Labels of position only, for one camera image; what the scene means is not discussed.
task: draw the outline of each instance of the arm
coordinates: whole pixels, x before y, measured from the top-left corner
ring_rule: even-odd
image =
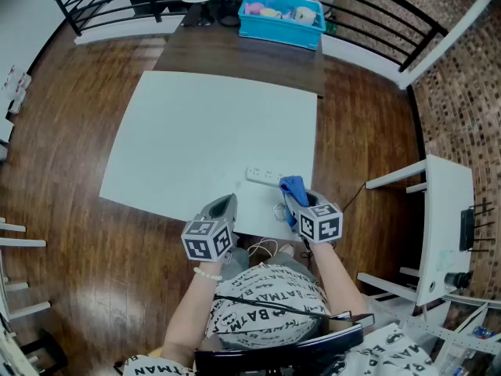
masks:
[[[219,276],[223,260],[202,262],[200,270]],[[169,322],[160,356],[184,367],[193,365],[195,349],[204,340],[217,283],[195,273],[188,291]]]
[[[332,249],[331,244],[310,244],[320,270],[330,312],[350,310],[352,315],[368,313],[367,305]]]

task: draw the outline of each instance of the blue cloth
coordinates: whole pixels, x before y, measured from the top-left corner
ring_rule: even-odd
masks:
[[[292,195],[301,206],[305,206],[307,208],[310,205],[308,202],[308,196],[306,195],[305,184],[303,183],[303,178],[301,176],[291,175],[289,177],[282,177],[279,182],[279,187],[284,195],[286,193]],[[290,213],[287,205],[285,205],[285,220],[291,229],[294,228],[297,222],[297,220]]]

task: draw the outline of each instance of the storage bin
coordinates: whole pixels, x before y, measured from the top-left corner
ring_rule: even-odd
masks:
[[[255,2],[260,2],[266,8],[280,11],[282,14],[292,10],[293,19],[285,20],[258,14],[246,14],[244,12],[245,4]],[[294,21],[297,7],[308,7],[316,13],[313,25]],[[319,46],[320,36],[326,30],[322,6],[319,2],[312,0],[243,0],[238,14],[241,22],[239,35],[245,38],[264,39],[316,50]]]

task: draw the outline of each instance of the bracelet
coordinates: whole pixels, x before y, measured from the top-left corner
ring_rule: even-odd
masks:
[[[213,276],[212,274],[205,273],[204,271],[200,270],[198,267],[196,267],[193,270],[195,271],[196,274],[200,274],[201,276],[206,277],[209,280],[214,280],[214,281],[221,281],[222,280],[222,276]]]

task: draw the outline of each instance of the desk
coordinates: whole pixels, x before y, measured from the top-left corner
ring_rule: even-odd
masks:
[[[296,239],[273,216],[280,190],[247,181],[245,170],[302,175],[310,188],[316,103],[313,93],[264,82],[146,71],[118,129],[100,196],[188,221],[235,193],[236,232]]]
[[[461,211],[474,204],[473,177],[468,167],[428,155],[409,167],[366,183],[377,188],[412,175],[426,172],[426,182],[407,188],[407,193],[424,193],[424,238],[417,290],[403,287],[369,274],[358,279],[403,298],[418,306],[427,304],[455,290],[444,283],[447,273],[468,272],[471,253],[460,251]]]
[[[215,6],[211,7],[215,15]],[[193,5],[182,24],[198,18]],[[207,27],[179,25],[169,38],[155,71],[224,75],[268,82],[324,96],[322,42],[316,51],[282,43],[241,38],[238,27],[216,21]]]

